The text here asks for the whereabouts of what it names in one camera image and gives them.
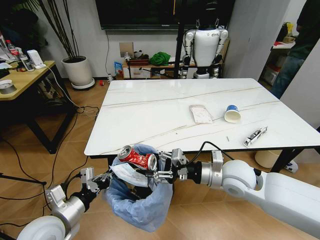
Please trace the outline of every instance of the wall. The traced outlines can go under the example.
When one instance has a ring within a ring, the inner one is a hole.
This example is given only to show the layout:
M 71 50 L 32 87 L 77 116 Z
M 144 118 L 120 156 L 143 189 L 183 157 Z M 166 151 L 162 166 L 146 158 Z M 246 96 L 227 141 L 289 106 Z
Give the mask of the wall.
M 92 67 L 94 77 L 105 77 L 105 61 L 108 50 L 107 36 L 100 28 L 97 7 L 94 0 L 69 0 L 69 11 L 81 55 L 87 56 Z M 39 24 L 49 45 L 45 47 L 41 56 L 44 60 L 54 59 L 63 77 L 66 73 L 60 61 L 67 57 L 54 31 L 48 26 L 43 12 L 38 12 Z M 107 69 L 114 73 L 114 61 L 122 62 L 119 42 L 134 42 L 134 50 L 143 50 L 150 57 L 157 52 L 167 52 L 171 56 L 176 54 L 176 31 L 130 31 L 108 32 L 110 51 L 108 54 Z
M 298 35 L 299 33 L 296 30 L 297 27 L 297 20 L 301 13 L 302 8 L 304 7 L 307 0 L 291 0 L 288 6 L 287 14 L 284 17 L 283 22 L 291 22 L 294 24 L 292 34 L 294 36 Z
M 283 103 L 315 129 L 320 126 L 319 56 L 320 41 L 314 46 L 281 97 Z M 304 163 L 320 163 L 320 155 L 313 149 L 306 149 L 295 160 Z
M 258 80 L 290 0 L 236 0 L 230 24 L 224 77 Z

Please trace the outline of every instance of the white table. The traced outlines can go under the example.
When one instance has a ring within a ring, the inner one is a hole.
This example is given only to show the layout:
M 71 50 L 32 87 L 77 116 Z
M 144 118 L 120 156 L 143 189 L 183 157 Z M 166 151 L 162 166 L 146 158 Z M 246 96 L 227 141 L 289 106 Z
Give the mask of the white table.
M 195 124 L 190 105 L 204 105 L 214 122 Z M 228 105 L 238 107 L 240 123 L 225 121 Z M 268 132 L 246 148 L 245 138 L 265 126 Z M 288 158 L 293 150 L 319 147 L 320 134 L 252 78 L 118 80 L 109 86 L 84 153 L 116 155 L 137 143 L 196 152 L 204 141 L 229 152 L 285 149 L 280 158 Z

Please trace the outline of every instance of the red soda can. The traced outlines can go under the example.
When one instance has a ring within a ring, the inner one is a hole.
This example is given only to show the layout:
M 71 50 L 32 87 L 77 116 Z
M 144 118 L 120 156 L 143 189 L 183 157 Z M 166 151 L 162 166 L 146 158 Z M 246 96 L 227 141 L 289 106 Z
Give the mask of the red soda can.
M 146 170 L 157 170 L 157 158 L 153 153 L 148 153 L 145 156 L 137 153 L 131 146 L 124 146 L 118 153 L 120 162 L 132 163 L 139 168 Z

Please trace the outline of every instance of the black tv screen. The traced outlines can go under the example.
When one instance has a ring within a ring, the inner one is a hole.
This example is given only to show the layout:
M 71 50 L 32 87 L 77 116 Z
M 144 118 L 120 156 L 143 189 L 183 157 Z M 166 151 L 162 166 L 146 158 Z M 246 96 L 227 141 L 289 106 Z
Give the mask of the black tv screen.
M 211 3 L 216 3 L 213 10 Z M 103 30 L 177 30 L 184 17 L 185 29 L 193 29 L 197 19 L 209 14 L 213 24 L 226 26 L 235 0 L 187 0 L 182 12 L 182 0 L 95 0 Z

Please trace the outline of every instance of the white humanoid robot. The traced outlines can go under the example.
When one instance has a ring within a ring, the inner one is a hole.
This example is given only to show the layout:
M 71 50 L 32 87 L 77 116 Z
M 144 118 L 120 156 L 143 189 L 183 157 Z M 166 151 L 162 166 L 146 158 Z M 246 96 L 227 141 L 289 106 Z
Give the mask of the white humanoid robot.
M 118 154 L 130 155 L 131 149 L 124 147 Z M 250 167 L 241 160 L 224 163 L 222 152 L 213 150 L 211 162 L 196 161 L 201 150 L 191 161 L 179 148 L 169 152 L 159 152 L 159 161 L 169 161 L 169 169 L 149 171 L 147 178 L 154 178 L 158 184 L 172 184 L 192 179 L 196 184 L 205 184 L 212 189 L 220 189 L 231 196 L 243 198 L 260 206 L 267 214 L 288 223 L 310 235 L 320 238 L 320 188 L 296 180 L 286 175 L 266 173 Z M 94 176 L 93 168 L 81 170 L 82 190 L 69 199 L 60 185 L 46 190 L 52 207 L 52 216 L 43 216 L 29 223 L 17 240 L 71 240 L 78 232 L 79 220 L 88 210 L 90 202 L 102 189 L 107 189 L 113 172 Z
M 212 68 L 211 76 L 218 78 L 220 54 L 228 38 L 228 31 L 218 29 L 219 9 L 218 1 L 204 1 L 203 11 L 199 13 L 196 21 L 196 29 L 188 30 L 184 35 L 183 45 L 185 55 L 182 57 L 182 70 L 180 78 L 187 78 L 189 64 L 193 55 L 197 71 L 193 74 L 195 79 L 208 79 L 210 74 L 208 68 Z
M 206 28 L 193 29 L 185 33 L 184 50 L 182 57 L 182 70 L 180 78 L 187 78 L 191 56 L 193 54 L 197 71 L 193 74 L 195 79 L 208 79 L 208 67 L 213 65 L 213 77 L 219 76 L 219 62 L 222 58 L 220 52 L 228 38 L 228 31 L 225 29 Z

